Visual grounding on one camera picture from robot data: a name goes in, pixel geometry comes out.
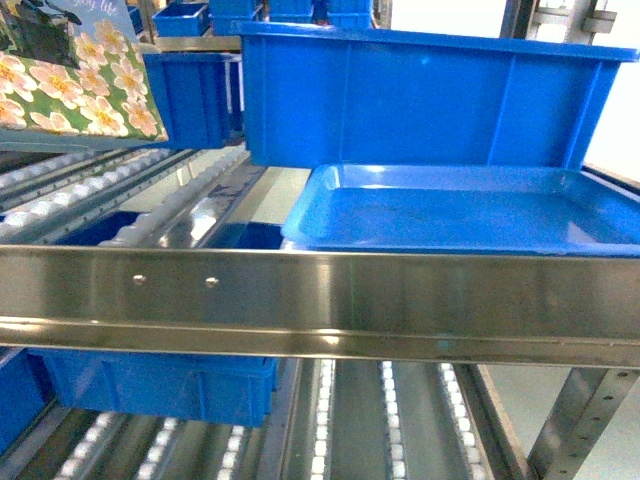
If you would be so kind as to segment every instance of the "cardboard box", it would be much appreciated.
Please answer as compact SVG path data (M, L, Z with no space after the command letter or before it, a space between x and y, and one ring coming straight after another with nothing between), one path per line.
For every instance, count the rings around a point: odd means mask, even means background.
M0 0L0 149L167 139L124 0Z

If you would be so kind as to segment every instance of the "shelving unit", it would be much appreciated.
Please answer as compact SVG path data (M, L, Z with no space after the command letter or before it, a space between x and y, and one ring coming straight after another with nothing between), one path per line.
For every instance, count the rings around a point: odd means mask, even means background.
M526 4L508 2L509 36L533 21ZM0 190L13 215L0 224L0 345L283 361L261 428L54 401L0 457L2 479L569 479L640 375L637 259L232 248L277 228L251 220L280 169L244 145L43 161L59 168L25 167ZM99 246L56 245L176 171L189 180ZM528 459L492 363L574 367Z

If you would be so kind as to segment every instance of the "rivet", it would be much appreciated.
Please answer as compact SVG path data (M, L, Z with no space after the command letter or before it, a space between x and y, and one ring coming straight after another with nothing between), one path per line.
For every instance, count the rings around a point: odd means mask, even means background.
M218 280L216 277L209 277L204 281L204 284L207 286L207 288L215 288L219 283L220 280Z
M142 285L147 281L147 277L145 277L144 275L134 275L133 276L133 283L135 283L136 285Z

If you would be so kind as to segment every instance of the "blue plastic bin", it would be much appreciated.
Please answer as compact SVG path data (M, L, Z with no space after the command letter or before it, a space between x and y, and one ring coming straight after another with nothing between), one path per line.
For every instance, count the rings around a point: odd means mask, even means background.
M311 13L307 14L271 14L269 21L279 23L311 23Z
M213 33L216 36L236 35L240 22L259 20L255 15L211 15Z
M142 25L142 15L140 13L140 9L133 5L128 5L127 10L129 11L129 18L131 18L133 31L137 35L144 30L144 26Z
M260 165L577 169L637 50L245 23L245 131Z
M329 23L340 28L370 28L371 14L369 13L329 13Z
M260 0L209 0L211 15L253 17L261 8Z
M33 422L52 398L46 372L32 363L26 350L0 351L0 455Z
M171 3L153 16L161 37L199 37L209 28L206 3Z
M366 13L371 15L371 0L327 0L329 13Z
M324 165L283 235L312 250L640 258L640 197L557 168Z
M156 146L225 146L230 138L225 62L238 60L219 53L144 55L153 97L169 134L167 142Z
M259 427L277 360L34 349L66 407Z
M311 15L311 0L269 0L269 15Z
M140 215L137 212L113 212L99 222L61 238L56 245L94 247L100 242L111 240L122 227L131 225Z

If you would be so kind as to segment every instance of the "steel shelf edge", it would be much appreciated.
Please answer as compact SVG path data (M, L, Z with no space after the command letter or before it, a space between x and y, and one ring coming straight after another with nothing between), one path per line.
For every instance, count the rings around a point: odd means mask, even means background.
M2 246L0 344L640 369L639 290L630 259Z

